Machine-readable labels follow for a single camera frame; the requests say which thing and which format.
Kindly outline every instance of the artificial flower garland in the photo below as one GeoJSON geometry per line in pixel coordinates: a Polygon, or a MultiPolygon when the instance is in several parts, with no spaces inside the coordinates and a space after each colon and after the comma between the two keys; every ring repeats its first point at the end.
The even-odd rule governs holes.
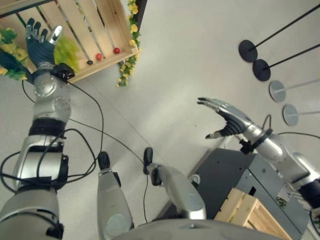
{"type": "Polygon", "coordinates": [[[134,20],[134,15],[138,13],[138,6],[136,4],[136,0],[128,0],[127,5],[130,11],[130,14],[128,15],[128,21],[130,33],[132,35],[132,39],[129,41],[129,44],[133,47],[136,46],[138,48],[138,53],[134,56],[127,58],[124,63],[119,64],[120,78],[117,80],[117,88],[128,85],[128,77],[134,73],[134,68],[137,60],[139,59],[139,54],[141,52],[140,41],[138,39],[140,33],[138,32],[137,22],[134,20]]]}

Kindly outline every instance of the black disc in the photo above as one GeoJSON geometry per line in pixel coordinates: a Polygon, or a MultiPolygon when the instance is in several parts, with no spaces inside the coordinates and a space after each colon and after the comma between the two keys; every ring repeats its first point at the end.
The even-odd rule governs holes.
{"type": "Polygon", "coordinates": [[[261,82],[268,81],[271,76],[271,70],[265,60],[258,59],[253,63],[253,74],[261,82]]]}
{"type": "Polygon", "coordinates": [[[248,63],[253,63],[257,60],[258,52],[252,41],[243,40],[239,44],[239,54],[243,60],[248,63]]]}

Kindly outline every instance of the black cable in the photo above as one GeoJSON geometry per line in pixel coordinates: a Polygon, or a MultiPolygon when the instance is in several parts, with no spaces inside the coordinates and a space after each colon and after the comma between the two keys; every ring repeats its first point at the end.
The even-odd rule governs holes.
{"type": "Polygon", "coordinates": [[[304,133],[304,132],[284,131],[284,132],[278,133],[278,135],[282,135],[282,134],[297,134],[297,135],[304,135],[304,136],[309,136],[309,137],[314,137],[314,138],[320,139],[320,136],[313,135],[310,133],[304,133]]]}
{"type": "MultiPolygon", "coordinates": [[[[70,121],[73,121],[73,122],[75,122],[75,123],[77,123],[77,124],[86,126],[86,127],[90,128],[90,129],[96,130],[96,131],[98,131],[98,132],[101,133],[101,130],[98,129],[98,128],[96,128],[96,127],[87,125],[87,124],[85,124],[85,123],[82,123],[82,122],[80,122],[80,121],[77,121],[77,120],[74,120],[74,119],[71,119],[71,118],[70,118],[69,120],[70,120],[70,121]]],[[[121,144],[121,145],[122,145],[123,147],[125,147],[128,151],[130,151],[134,156],[136,156],[136,158],[139,159],[139,161],[140,161],[142,164],[144,164],[144,161],[142,161],[142,159],[141,159],[133,150],[131,150],[127,145],[125,145],[122,141],[116,139],[114,136],[112,136],[112,135],[110,135],[110,134],[108,134],[108,133],[106,133],[106,132],[102,132],[102,134],[105,134],[105,135],[108,136],[109,138],[111,138],[111,139],[115,140],[116,142],[118,142],[119,144],[121,144]]]]}
{"type": "Polygon", "coordinates": [[[20,153],[20,151],[17,151],[17,152],[15,152],[15,153],[7,156],[7,157],[3,160],[3,162],[1,163],[1,165],[0,165],[0,181],[1,181],[1,183],[3,184],[3,186],[4,186],[6,189],[8,189],[10,192],[13,192],[13,193],[15,193],[16,191],[15,191],[13,188],[11,188],[11,187],[6,183],[6,181],[4,180],[4,176],[2,176],[2,173],[3,173],[3,171],[4,171],[4,165],[6,164],[6,162],[7,162],[10,158],[12,158],[13,156],[15,156],[15,155],[17,155],[17,154],[19,154],[19,153],[20,153]]]}
{"type": "Polygon", "coordinates": [[[264,121],[263,121],[262,129],[265,129],[265,126],[266,126],[266,123],[267,123],[268,118],[269,118],[269,128],[271,128],[271,118],[272,118],[272,116],[271,116],[271,114],[268,114],[268,115],[265,117],[264,121]]]}
{"type": "Polygon", "coordinates": [[[82,90],[80,87],[78,87],[77,85],[74,85],[71,82],[67,82],[68,84],[70,84],[71,86],[75,87],[76,89],[80,90],[81,92],[83,92],[84,94],[86,94],[89,98],[91,98],[98,106],[100,113],[101,113],[101,143],[100,143],[100,152],[102,152],[102,148],[103,148],[103,140],[104,140],[104,130],[105,130],[105,119],[104,119],[104,113],[102,112],[101,106],[99,104],[99,102],[93,97],[91,96],[89,93],[87,93],[85,90],[82,90]]]}
{"type": "MultiPolygon", "coordinates": [[[[41,165],[41,162],[43,161],[46,153],[49,151],[50,147],[57,141],[57,139],[61,138],[65,133],[69,132],[69,131],[74,131],[74,132],[77,132],[81,137],[82,139],[84,140],[86,146],[89,148],[91,154],[92,154],[92,158],[93,158],[93,162],[95,163],[96,162],[96,157],[95,157],[95,154],[94,154],[94,151],[92,150],[90,144],[88,143],[87,139],[85,138],[85,136],[77,129],[75,128],[69,128],[69,129],[66,129],[64,130],[63,132],[61,132],[58,136],[56,136],[51,142],[50,144],[46,147],[46,149],[42,152],[41,156],[40,156],[40,159],[39,159],[39,162],[36,166],[36,179],[38,182],[41,181],[40,179],[40,176],[39,176],[39,173],[40,173],[40,165],[41,165]]],[[[90,171],[90,168],[88,169],[88,171],[86,173],[83,174],[83,177],[87,176],[89,171],[90,173],[93,172],[93,170],[96,168],[96,164],[94,164],[94,167],[92,169],[92,171],[90,171]]]]}
{"type": "Polygon", "coordinates": [[[33,101],[33,99],[27,94],[26,89],[25,89],[25,81],[21,81],[22,82],[22,90],[24,92],[24,94],[26,95],[26,97],[33,103],[36,103],[35,101],[33,101]]]}
{"type": "Polygon", "coordinates": [[[146,216],[146,193],[147,193],[147,189],[148,189],[148,175],[146,175],[146,185],[145,185],[145,189],[144,189],[144,194],[143,194],[143,215],[144,215],[144,220],[145,223],[147,224],[147,216],[146,216]]]}
{"type": "MultiPolygon", "coordinates": [[[[26,97],[28,98],[28,99],[30,99],[33,103],[34,103],[34,101],[31,99],[31,97],[27,94],[27,92],[25,91],[25,90],[23,90],[23,92],[24,92],[24,94],[26,95],[26,97]]],[[[100,129],[98,129],[98,128],[96,128],[96,127],[93,127],[93,126],[90,126],[90,125],[87,125],[87,124],[85,124],[85,123],[82,123],[82,122],[80,122],[80,121],[77,121],[77,120],[74,120],[74,119],[72,119],[72,118],[69,118],[69,120],[70,121],[72,121],[72,122],[75,122],[75,123],[78,123],[78,124],[80,124],[80,125],[83,125],[83,126],[86,126],[86,127],[88,127],[88,128],[90,128],[90,129],[93,129],[93,130],[96,130],[96,131],[98,131],[98,132],[100,132],[101,134],[105,134],[106,136],[108,136],[109,138],[112,138],[113,140],[115,140],[116,142],[118,142],[119,144],[121,144],[123,147],[125,147],[127,150],[129,150],[133,155],[135,155],[138,159],[139,159],[139,161],[142,163],[142,164],[144,164],[144,162],[142,161],[142,159],[134,152],[134,151],[132,151],[127,145],[125,145],[123,142],[121,142],[120,140],[118,140],[118,139],[116,139],[114,136],[112,136],[112,135],[110,135],[110,134],[108,134],[108,133],[106,133],[106,132],[104,132],[104,131],[101,131],[100,129]]]]}
{"type": "MultiPolygon", "coordinates": [[[[100,104],[99,104],[91,95],[89,95],[87,92],[85,92],[84,90],[82,90],[82,89],[79,88],[78,86],[76,86],[76,85],[74,85],[74,84],[72,84],[72,83],[70,83],[70,82],[68,82],[68,83],[69,83],[70,85],[72,85],[73,87],[79,89],[80,91],[82,91],[82,92],[85,93],[86,95],[88,95],[91,99],[93,99],[93,100],[96,102],[96,104],[98,105],[99,110],[100,110],[100,112],[101,112],[102,128],[101,128],[101,130],[100,130],[100,129],[96,128],[96,127],[87,125],[87,124],[85,124],[85,123],[82,123],[82,122],[80,122],[80,121],[74,120],[74,119],[72,119],[72,118],[69,118],[69,120],[72,121],[72,122],[78,123],[78,124],[80,124],[80,125],[83,125],[83,126],[85,126],[85,127],[87,127],[87,128],[91,128],[91,129],[93,129],[93,130],[96,130],[96,131],[98,131],[98,132],[101,133],[100,152],[102,151],[103,134],[105,134],[105,135],[107,135],[108,137],[110,137],[111,139],[113,139],[113,140],[115,140],[116,142],[118,142],[119,144],[121,144],[121,145],[122,145],[123,147],[125,147],[127,150],[129,150],[134,156],[136,156],[136,158],[137,158],[142,164],[144,164],[144,162],[142,161],[142,159],[141,159],[134,151],[132,151],[127,145],[125,145],[123,142],[121,142],[121,141],[118,140],[117,138],[113,137],[112,135],[104,132],[104,116],[103,116],[103,112],[102,112],[102,109],[101,109],[101,107],[100,107],[100,104]]],[[[25,90],[25,88],[24,88],[24,84],[23,84],[23,83],[22,83],[22,89],[23,89],[24,94],[27,96],[27,98],[34,103],[34,101],[33,101],[33,100],[29,97],[29,95],[27,94],[27,92],[26,92],[26,90],[25,90]]],[[[38,163],[38,166],[37,166],[37,177],[38,177],[38,173],[39,173],[38,167],[40,167],[40,164],[39,164],[39,163],[38,163]]],[[[73,179],[73,180],[70,180],[70,181],[67,181],[66,184],[67,184],[67,183],[75,182],[75,181],[77,181],[77,180],[80,180],[80,179],[88,176],[89,174],[91,174],[91,173],[94,171],[95,167],[96,167],[96,161],[94,161],[94,162],[90,165],[90,167],[88,168],[88,170],[87,170],[85,173],[69,175],[68,178],[73,178],[73,177],[78,177],[78,178],[73,179]]],[[[148,189],[148,182],[149,182],[149,181],[148,181],[148,175],[147,175],[147,176],[146,176],[146,186],[145,186],[145,190],[144,190],[144,194],[143,194],[143,214],[144,214],[144,219],[145,219],[145,222],[146,222],[146,223],[148,223],[148,221],[147,221],[147,216],[146,216],[146,193],[147,193],[147,189],[148,189]]]]}

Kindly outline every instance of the cable clip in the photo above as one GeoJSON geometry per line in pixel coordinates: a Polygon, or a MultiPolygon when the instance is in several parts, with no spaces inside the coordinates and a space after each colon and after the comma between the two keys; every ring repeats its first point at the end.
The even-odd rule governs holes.
{"type": "Polygon", "coordinates": [[[239,143],[242,145],[242,148],[240,149],[241,152],[243,152],[245,155],[248,153],[252,153],[260,144],[263,143],[264,140],[266,140],[267,137],[270,136],[270,134],[273,132],[271,128],[266,130],[264,134],[257,140],[255,141],[254,144],[251,145],[251,141],[245,141],[241,140],[239,143]]]}

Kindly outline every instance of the wooden box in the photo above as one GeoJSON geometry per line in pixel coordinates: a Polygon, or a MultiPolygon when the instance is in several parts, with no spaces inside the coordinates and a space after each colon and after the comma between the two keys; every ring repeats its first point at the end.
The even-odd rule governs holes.
{"type": "Polygon", "coordinates": [[[230,191],[214,220],[291,240],[291,237],[256,197],[236,188],[230,191]]]}
{"type": "MultiPolygon", "coordinates": [[[[120,0],[1,0],[0,28],[12,28],[18,36],[15,43],[26,49],[25,25],[29,18],[50,30],[63,27],[63,34],[74,40],[80,49],[79,71],[70,81],[75,82],[138,52],[129,44],[132,39],[120,0]],[[96,60],[101,53],[102,60],[96,60]]],[[[29,61],[28,69],[36,68],[29,61]]]]}

